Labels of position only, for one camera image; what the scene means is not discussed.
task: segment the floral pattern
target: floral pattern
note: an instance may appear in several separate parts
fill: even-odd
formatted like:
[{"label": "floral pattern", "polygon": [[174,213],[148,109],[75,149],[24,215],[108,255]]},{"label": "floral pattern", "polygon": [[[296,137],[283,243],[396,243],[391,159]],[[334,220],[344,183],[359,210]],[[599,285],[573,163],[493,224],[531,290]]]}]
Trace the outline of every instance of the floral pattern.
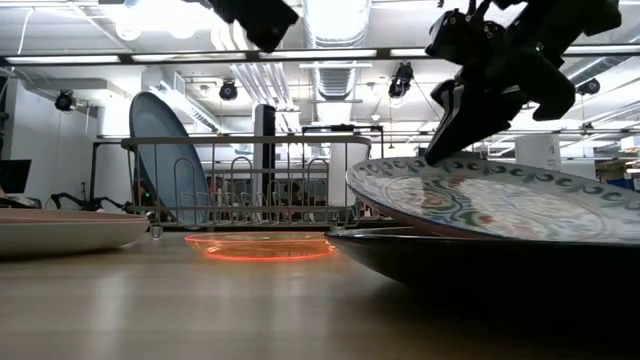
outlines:
[{"label": "floral pattern", "polygon": [[481,235],[640,245],[640,194],[560,172],[458,158],[431,167],[422,158],[394,158],[355,165],[347,182],[380,207]]}]

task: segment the dark plate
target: dark plate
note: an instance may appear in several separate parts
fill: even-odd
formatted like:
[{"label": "dark plate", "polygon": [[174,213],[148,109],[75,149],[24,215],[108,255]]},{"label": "dark plate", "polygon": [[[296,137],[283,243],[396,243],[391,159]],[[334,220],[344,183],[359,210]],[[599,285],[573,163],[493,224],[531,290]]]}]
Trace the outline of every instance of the dark plate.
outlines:
[{"label": "dark plate", "polygon": [[439,237],[413,228],[344,230],[329,241],[352,259],[412,287],[535,292],[550,287],[627,286],[640,247]]},{"label": "dark plate", "polygon": [[[131,137],[188,137],[187,131],[160,98],[141,92],[129,110]],[[192,144],[139,145],[141,175],[160,202],[167,207],[211,205],[207,181],[195,147]],[[174,220],[184,225],[208,222],[208,212],[170,211]]]}]

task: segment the blue plate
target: blue plate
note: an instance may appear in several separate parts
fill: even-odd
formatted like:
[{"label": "blue plate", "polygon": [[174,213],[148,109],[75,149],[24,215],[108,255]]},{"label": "blue plate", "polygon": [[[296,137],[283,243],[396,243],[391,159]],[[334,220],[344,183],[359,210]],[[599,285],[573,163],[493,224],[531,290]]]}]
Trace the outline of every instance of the blue plate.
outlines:
[{"label": "blue plate", "polygon": [[[131,137],[188,137],[187,131],[160,98],[141,92],[129,110]],[[192,144],[139,145],[140,174],[163,206],[211,206],[207,181]],[[209,222],[208,211],[171,210],[171,216],[183,225]]]},{"label": "blue plate", "polygon": [[529,166],[450,158],[369,160],[347,173],[381,212],[446,236],[640,245],[640,194]]}]

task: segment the stacked plate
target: stacked plate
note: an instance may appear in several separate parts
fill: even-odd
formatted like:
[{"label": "stacked plate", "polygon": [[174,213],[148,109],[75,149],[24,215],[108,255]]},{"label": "stacked plate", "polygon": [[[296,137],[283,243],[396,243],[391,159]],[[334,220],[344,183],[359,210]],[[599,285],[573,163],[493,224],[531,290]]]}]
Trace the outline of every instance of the stacked plate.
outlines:
[{"label": "stacked plate", "polygon": [[144,216],[0,209],[0,257],[60,255],[118,248],[149,227]]},{"label": "stacked plate", "polygon": [[640,194],[633,191],[464,158],[435,167],[422,158],[365,161],[348,171],[347,183],[365,203],[413,228],[341,231],[331,241],[403,282],[438,268],[451,273],[443,261],[457,269],[473,264],[468,270],[476,273],[491,264],[570,263],[586,274],[603,264],[640,263]]}]

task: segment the plate rim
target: plate rim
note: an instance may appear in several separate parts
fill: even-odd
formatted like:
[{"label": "plate rim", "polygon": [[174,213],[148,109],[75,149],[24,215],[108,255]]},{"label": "plate rim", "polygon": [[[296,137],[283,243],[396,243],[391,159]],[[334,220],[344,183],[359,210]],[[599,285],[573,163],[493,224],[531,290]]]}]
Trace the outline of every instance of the plate rim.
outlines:
[{"label": "plate rim", "polygon": [[[389,208],[386,205],[381,204],[379,201],[375,201],[373,199],[371,199],[368,196],[364,196],[360,191],[358,191],[357,189],[354,188],[353,185],[353,173],[356,171],[355,169],[357,167],[361,167],[363,166],[363,164],[365,163],[381,163],[381,162],[393,162],[393,161],[398,161],[401,160],[403,162],[408,162],[409,160],[422,160],[424,161],[423,157],[421,156],[404,156],[404,157],[391,157],[391,158],[380,158],[380,159],[368,159],[368,160],[364,160],[361,161],[353,166],[351,166],[348,170],[347,173],[345,174],[346,177],[346,183],[347,186],[349,187],[349,189],[351,191],[353,191],[356,196],[363,202],[365,203],[370,203],[370,204],[374,204],[376,207],[381,208],[381,209],[385,209],[391,212],[395,212],[398,214],[401,214],[401,216],[406,217],[406,218],[412,218],[414,220],[416,220],[416,222],[421,222],[421,223],[428,223],[432,226],[440,226],[440,227],[446,227],[449,229],[453,229],[455,231],[460,231],[460,232],[466,232],[469,233],[471,235],[475,235],[475,236],[482,236],[482,237],[486,237],[486,240],[491,240],[491,241],[502,241],[502,240],[507,240],[507,241],[520,241],[520,242],[548,242],[548,243],[553,243],[553,244],[568,244],[568,243],[573,243],[573,244],[603,244],[603,245],[612,245],[612,244],[617,244],[617,245],[627,245],[627,246],[640,246],[640,239],[638,241],[630,241],[630,240],[616,240],[616,241],[610,241],[610,242],[606,242],[606,241],[602,241],[602,240],[595,240],[595,241],[578,241],[578,240],[566,240],[566,241],[559,241],[559,240],[547,240],[547,239],[540,239],[540,240],[531,240],[531,239],[523,239],[523,238],[517,238],[517,237],[509,237],[509,236],[505,236],[505,235],[500,235],[500,234],[492,234],[492,233],[487,233],[487,232],[483,232],[483,231],[478,231],[478,230],[470,230],[470,229],[464,229],[464,228],[460,228],[457,226],[449,226],[446,224],[441,224],[438,222],[435,222],[431,219],[427,219],[427,218],[421,218],[418,216],[415,216],[413,214],[408,214],[402,211],[398,211],[392,208]],[[507,166],[507,167],[513,167],[514,164],[510,164],[510,163],[502,163],[499,161],[491,161],[491,160],[478,160],[478,159],[469,159],[469,158],[462,158],[462,157],[450,157],[447,158],[445,160],[443,160],[440,164],[442,164],[443,162],[446,161],[454,161],[454,160],[460,160],[462,163],[467,164],[467,163],[487,163],[489,165],[493,164],[493,165],[500,165],[500,166]],[[555,175],[562,175],[568,178],[571,178],[572,180],[584,180],[584,182],[586,183],[592,183],[594,186],[602,186],[604,188],[610,188],[612,190],[615,190],[616,192],[620,192],[622,194],[624,193],[630,193],[633,194],[634,196],[636,196],[638,199],[636,201],[640,201],[640,194],[629,190],[629,189],[624,189],[624,188],[616,188],[613,185],[610,184],[603,184],[601,182],[595,181],[595,180],[591,180],[588,178],[584,178],[581,176],[577,176],[577,175],[572,175],[572,174],[566,174],[560,171],[555,171],[555,170],[547,170],[547,169],[541,169],[541,168],[536,168],[533,166],[528,166],[528,165],[521,165],[521,164],[517,164],[518,167],[522,168],[523,170],[529,170],[532,173],[540,173],[541,170],[543,173],[545,174],[555,174]]]}]

